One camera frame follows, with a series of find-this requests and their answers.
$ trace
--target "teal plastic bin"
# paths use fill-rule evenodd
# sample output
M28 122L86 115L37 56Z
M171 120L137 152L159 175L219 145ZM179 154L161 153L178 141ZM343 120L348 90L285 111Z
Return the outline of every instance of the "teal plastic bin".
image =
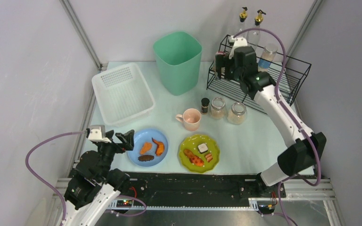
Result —
M197 84L202 46L188 33L174 32L153 45L160 79L173 95L181 95Z

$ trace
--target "blue label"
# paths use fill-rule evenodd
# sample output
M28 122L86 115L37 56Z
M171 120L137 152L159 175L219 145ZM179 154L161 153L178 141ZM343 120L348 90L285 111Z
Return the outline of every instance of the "blue label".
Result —
M263 60L263 59L260 59L259 60L259 64L258 66L263 68L263 69L268 69L271 65L271 62L270 61L267 61L267 60Z

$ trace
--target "yellow-green plate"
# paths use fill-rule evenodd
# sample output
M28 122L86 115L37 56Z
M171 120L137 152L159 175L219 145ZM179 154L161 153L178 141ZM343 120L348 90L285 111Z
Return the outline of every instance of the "yellow-green plate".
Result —
M197 149L197 146L202 143L206 143L209 149L206 153L203 154L199 153L199 150ZM191 150L195 155L197 155L200 159L202 159L203 162L205 163L204 166L199 167L192 164L189 161L189 158L184 154L184 149ZM209 153L212 154L213 160L207 162L205 155ZM214 139L210 138L207 135L196 134L185 138L185 140L180 144L178 156L180 157L181 164L189 171L196 173L205 173L209 170L214 169L215 166L220 161L220 149L217 146L217 143Z

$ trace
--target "black wire rack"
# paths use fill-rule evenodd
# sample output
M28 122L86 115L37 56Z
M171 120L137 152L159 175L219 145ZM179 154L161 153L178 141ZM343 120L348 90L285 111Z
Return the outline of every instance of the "black wire rack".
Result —
M224 37L224 39L221 41L218 51L223 51L225 53L229 53L231 51L232 46L228 43L229 38L230 35ZM282 54L277 52L276 57L277 56L282 57ZM285 100L288 102L288 104L292 105L303 82L305 81L307 75L310 72L312 64L290 56L287 56L287 61L287 67L285 68L282 79L280 81L280 92ZM215 79L215 67L213 68L213 64L214 62L209 67L206 89L214 91L237 102L241 102L257 111L265 113L260 105L258 105L254 100L250 99L247 94L242 92L239 87L239 82L227 79ZM281 68L281 63L273 62L268 70L268 73L275 81L278 79Z

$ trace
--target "jar lid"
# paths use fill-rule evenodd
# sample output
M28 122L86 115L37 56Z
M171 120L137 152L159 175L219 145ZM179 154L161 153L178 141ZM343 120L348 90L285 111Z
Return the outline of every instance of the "jar lid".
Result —
M273 53L277 53L278 47L272 43L267 44L264 49L266 50L266 52L273 54Z
M202 103L203 107L207 107L207 106L209 106L210 100L205 97L201 100L201 103Z
M243 103L241 102L235 102L232 107L231 110L234 114L236 115L243 115L246 112L246 107Z
M212 100L212 107L215 109L223 109L225 107L225 101L221 97L216 97Z

